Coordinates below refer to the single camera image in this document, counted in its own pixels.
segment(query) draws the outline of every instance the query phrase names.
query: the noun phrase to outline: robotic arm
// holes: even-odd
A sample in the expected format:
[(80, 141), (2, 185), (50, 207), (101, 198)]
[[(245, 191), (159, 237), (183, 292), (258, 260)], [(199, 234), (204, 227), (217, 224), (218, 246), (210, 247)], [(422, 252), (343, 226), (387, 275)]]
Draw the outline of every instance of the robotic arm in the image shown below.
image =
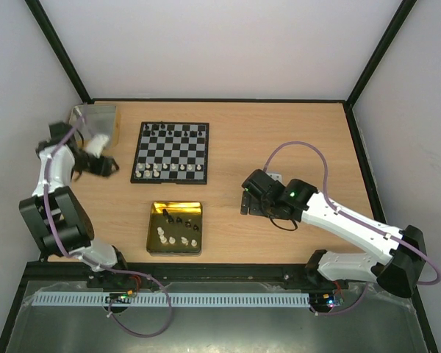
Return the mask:
[[(41, 160), (39, 181), (32, 197), (21, 201), (19, 209), (43, 256), (75, 257), (104, 281), (105, 269), (128, 272), (119, 271), (127, 270), (126, 261), (114, 246), (95, 239), (90, 219), (69, 185), (74, 172), (108, 177), (119, 167), (113, 158), (101, 156), (107, 136), (96, 135), (81, 149), (73, 135), (68, 137), (75, 129), (63, 122), (50, 125), (51, 138), (41, 141), (36, 150)], [(306, 265), (307, 279), (316, 286), (339, 279), (377, 282), (396, 296), (412, 296), (425, 259), (429, 260), (418, 228), (399, 229), (376, 222), (336, 203), (306, 182), (293, 179), (284, 186), (262, 170), (254, 171), (242, 187), (244, 198), (247, 195), (256, 202), (256, 207), (250, 203), (250, 214), (267, 216), (273, 223), (274, 219), (291, 220), (295, 226), (303, 221), (365, 251), (337, 254), (317, 250)]]
[[(79, 174), (85, 171), (108, 177), (119, 169), (113, 158), (101, 156), (109, 138), (106, 135), (96, 135), (85, 150), (82, 150), (72, 136), (51, 155), (71, 128), (72, 126), (63, 122), (52, 124), (49, 127), (51, 138), (39, 143), (36, 149), (41, 160), (39, 181), (32, 197), (20, 202), (21, 215), (44, 256), (63, 256), (49, 231), (49, 219), (43, 199), (44, 187), (48, 185), (52, 219), (69, 255), (87, 263), (95, 272), (104, 270), (100, 265), (125, 268), (122, 255), (116, 248), (95, 239), (90, 219), (69, 187), (75, 171)], [(46, 163), (50, 157), (52, 163), (47, 171)]]
[(402, 230), (376, 222), (327, 199), (306, 182), (293, 179), (285, 187), (262, 170), (254, 171), (242, 187), (258, 202), (256, 208), (270, 219), (312, 224), (365, 251), (337, 254), (317, 250), (306, 265), (308, 279), (317, 286), (338, 279), (377, 282), (396, 296), (412, 296), (425, 261), (395, 239), (425, 254), (423, 233), (418, 228)]

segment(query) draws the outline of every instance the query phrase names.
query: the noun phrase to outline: wooden tabletop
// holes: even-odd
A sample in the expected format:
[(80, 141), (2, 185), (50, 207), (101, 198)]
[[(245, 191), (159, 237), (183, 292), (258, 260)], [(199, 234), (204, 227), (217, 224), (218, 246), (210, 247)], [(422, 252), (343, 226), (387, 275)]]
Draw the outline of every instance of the wooden tabletop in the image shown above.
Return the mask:
[[(329, 163), (329, 195), (372, 218), (341, 104), (116, 102), (121, 113), (119, 144), (107, 152), (120, 171), (109, 179), (84, 174), (72, 190), (93, 223), (95, 236), (116, 246), (129, 262), (305, 263), (316, 249), (357, 252), (358, 248), (317, 227), (295, 232), (268, 219), (240, 214), (241, 185), (262, 168), (281, 143), (302, 140), (319, 148)], [(140, 123), (207, 122), (207, 185), (131, 184)], [(323, 165), (303, 146), (279, 152), (269, 171), (284, 184), (302, 179), (321, 189)], [(203, 205), (202, 253), (195, 257), (155, 257), (146, 251), (152, 202), (195, 201)]]

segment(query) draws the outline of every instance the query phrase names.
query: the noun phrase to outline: purple cable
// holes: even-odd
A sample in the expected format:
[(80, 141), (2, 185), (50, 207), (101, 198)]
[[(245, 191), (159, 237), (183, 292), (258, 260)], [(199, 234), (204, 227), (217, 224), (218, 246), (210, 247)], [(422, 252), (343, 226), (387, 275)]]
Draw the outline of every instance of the purple cable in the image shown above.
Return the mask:
[[(335, 211), (336, 213), (339, 213), (343, 217), (346, 217), (350, 221), (353, 221), (354, 223), (357, 223), (360, 226), (368, 228), (368, 229), (370, 229), (370, 230), (372, 230), (372, 231), (374, 231), (374, 232), (376, 232), (376, 233), (378, 233), (378, 234), (380, 234), (382, 236), (385, 236), (387, 234), (385, 231), (380, 230), (379, 228), (375, 228), (375, 227), (371, 226), (370, 224), (367, 224), (367, 223), (361, 221), (360, 219), (353, 217), (352, 215), (344, 213), (342, 210), (337, 211), (337, 206), (332, 204), (331, 201), (330, 201), (329, 193), (328, 193), (328, 189), (327, 189), (327, 182), (328, 182), (328, 178), (329, 178), (329, 166), (328, 166), (328, 164), (326, 162), (326, 159), (325, 159), (325, 156), (323, 155), (323, 153), (320, 152), (320, 150), (317, 147), (311, 145), (310, 143), (302, 142), (302, 141), (290, 141), (290, 142), (283, 143), (282, 145), (278, 146), (278, 148), (273, 151), (271, 156), (269, 156), (268, 160), (265, 163), (265, 166), (263, 167), (263, 171), (267, 171), (268, 166), (270, 165), (270, 162), (273, 159), (273, 157), (276, 155), (276, 153), (278, 153), (285, 146), (289, 146), (289, 145), (302, 145), (302, 146), (306, 146), (306, 147), (309, 147), (315, 153), (318, 154), (318, 156), (320, 157), (320, 159), (322, 160), (322, 163), (323, 163), (323, 197), (324, 197), (325, 202), (327, 203), (327, 205), (330, 206), (330, 208), (333, 209), (333, 211)], [(393, 235), (390, 236), (390, 239), (396, 241), (397, 243), (399, 243), (402, 246), (405, 246), (407, 249), (411, 250), (416, 255), (418, 255), (419, 257), (424, 259), (434, 269), (434, 271), (436, 272), (436, 278), (435, 279), (433, 279), (432, 281), (418, 281), (419, 285), (436, 285), (437, 283), (441, 282), (441, 270), (433, 262), (433, 260), (431, 260), (423, 252), (421, 252), (420, 250), (418, 250), (414, 246), (408, 244), (405, 240), (401, 240), (401, 239), (399, 239), (397, 237), (394, 237)]]
[(145, 277), (148, 280), (151, 280), (152, 282), (156, 283), (160, 290), (166, 295), (167, 297), (167, 301), (168, 301), (168, 309), (169, 309), (169, 316), (168, 316), (168, 320), (165, 322), (165, 324), (162, 326), (161, 329), (159, 329), (158, 331), (156, 331), (155, 333), (151, 333), (151, 334), (147, 334), (144, 335), (142, 333), (137, 333), (134, 331), (131, 331), (130, 329), (128, 329), (127, 327), (125, 327), (113, 314), (111, 311), (111, 306), (113, 301), (110, 302), (110, 305), (108, 306), (108, 311), (110, 312), (110, 316), (111, 318), (115, 321), (116, 324), (118, 324), (118, 326), (124, 331), (129, 333), (130, 335), (133, 335), (135, 337), (139, 337), (139, 338), (150, 338), (150, 337), (154, 337), (157, 336), (159, 334), (161, 334), (162, 332), (164, 332), (169, 326), (170, 323), (173, 319), (173, 307), (171, 306), (171, 298), (168, 295), (167, 289), (165, 288), (165, 286), (160, 283), (158, 280), (156, 280), (155, 278), (153, 278), (151, 275), (149, 274), (144, 274), (142, 272), (137, 272), (137, 271), (127, 271), (127, 270), (117, 270), (115, 268), (110, 268), (104, 265), (101, 265), (99, 263), (95, 263), (94, 261), (92, 261), (91, 259), (86, 258), (83, 254), (80, 253), (75, 253), (74, 256), (70, 255), (67, 250), (65, 250), (64, 244), (62, 244), (62, 241), (59, 238), (59, 233), (57, 232), (57, 228), (56, 225), (54, 223), (54, 219), (52, 218), (52, 212), (51, 212), (51, 206), (49, 204), (49, 174), (50, 174), (50, 170), (51, 170), (51, 164), (52, 164), (52, 157), (57, 153), (57, 151), (59, 151), (59, 149), (65, 145), (65, 143), (67, 143), (67, 141), (74, 135), (74, 133), (77, 131), (77, 129), (79, 128), (79, 125), (81, 124), (82, 121), (85, 121), (86, 119), (86, 114), (87, 114), (87, 104), (84, 104), (84, 111), (83, 113), (80, 115), (80, 117), (77, 119), (77, 121), (75, 122), (75, 125), (68, 131), (68, 133), (63, 137), (63, 139), (56, 145), (56, 147), (52, 150), (51, 152), (51, 158), (48, 158), (46, 161), (46, 164), (44, 165), (44, 180), (46, 181), (46, 184), (44, 184), (44, 192), (43, 192), (43, 199), (44, 199), (44, 210), (46, 211), (46, 217), (49, 221), (49, 227), (51, 228), (51, 233), (52, 236), (54, 237), (54, 240), (57, 244), (57, 247), (59, 248), (60, 252), (62, 253), (63, 256), (67, 257), (67, 258), (73, 258), (75, 255), (80, 255), (82, 256), (85, 261), (92, 263), (93, 265), (99, 265), (101, 268), (104, 268), (107, 271), (110, 271), (112, 273), (115, 274), (135, 274), (136, 276), (142, 276)]
[(171, 306), (171, 298), (168, 295), (167, 292), (167, 288), (165, 288), (165, 286), (160, 283), (158, 280), (156, 280), (155, 278), (153, 278), (151, 275), (149, 274), (143, 274), (142, 272), (137, 272), (137, 271), (130, 271), (130, 270), (116, 270), (114, 268), (110, 268), (110, 267), (106, 267), (106, 266), (102, 266), (102, 268), (104, 268), (105, 270), (111, 271), (115, 274), (134, 274), (136, 276), (142, 276), (145, 277), (146, 279), (154, 282), (155, 284), (157, 284), (160, 288), (160, 290), (165, 294), (165, 296), (167, 297), (167, 303), (168, 303), (168, 319), (167, 321), (163, 324), (163, 326), (156, 332), (154, 333), (148, 333), (148, 334), (144, 334), (144, 333), (138, 333), (138, 332), (134, 332), (131, 329), (128, 329), (127, 327), (125, 327), (119, 320), (118, 318), (116, 318), (116, 316), (112, 313), (111, 311), (111, 306), (114, 303), (114, 299), (110, 302), (110, 304), (108, 305), (108, 315), (110, 315), (110, 317), (113, 319), (113, 321), (125, 332), (125, 333), (129, 333), (130, 335), (133, 335), (135, 337), (139, 337), (139, 338), (150, 338), (150, 337), (155, 337), (160, 335), (162, 332), (164, 332), (171, 324), (172, 320), (173, 320), (173, 307)]
[(318, 313), (312, 306), (310, 307), (310, 310), (317, 316), (334, 316), (334, 315), (340, 315), (340, 314), (345, 314), (345, 313), (349, 313), (350, 311), (352, 311), (355, 307), (358, 306), (358, 304), (360, 302), (362, 302), (362, 300), (365, 298), (365, 295), (368, 291), (369, 288), (369, 283), (365, 284), (364, 289), (361, 292), (361, 295), (359, 296), (359, 298), (349, 307), (347, 307), (346, 309), (340, 310), (340, 311), (334, 311), (333, 313), (329, 312), (329, 313)]
[(52, 164), (52, 157), (55, 156), (57, 151), (64, 146), (67, 141), (74, 136), (75, 132), (79, 128), (79, 125), (81, 124), (82, 120), (85, 119), (85, 116), (87, 114), (87, 104), (84, 104), (84, 111), (80, 115), (80, 117), (75, 122), (75, 125), (72, 126), (70, 130), (68, 130), (67, 134), (62, 138), (62, 140), (55, 146), (55, 148), (51, 152), (51, 158), (48, 158), (46, 161), (46, 164), (44, 165), (44, 210), (46, 211), (46, 216), (49, 221), (49, 226), (51, 227), (52, 235), (54, 236), (54, 240), (57, 244), (57, 247), (59, 248), (62, 255), (64, 255), (67, 258), (71, 258), (72, 256), (65, 250), (64, 244), (62, 244), (62, 241), (59, 238), (59, 235), (57, 233), (57, 228), (54, 223), (54, 219), (52, 218), (52, 212), (51, 212), (51, 206), (49, 205), (49, 177), (51, 172), (51, 164)]

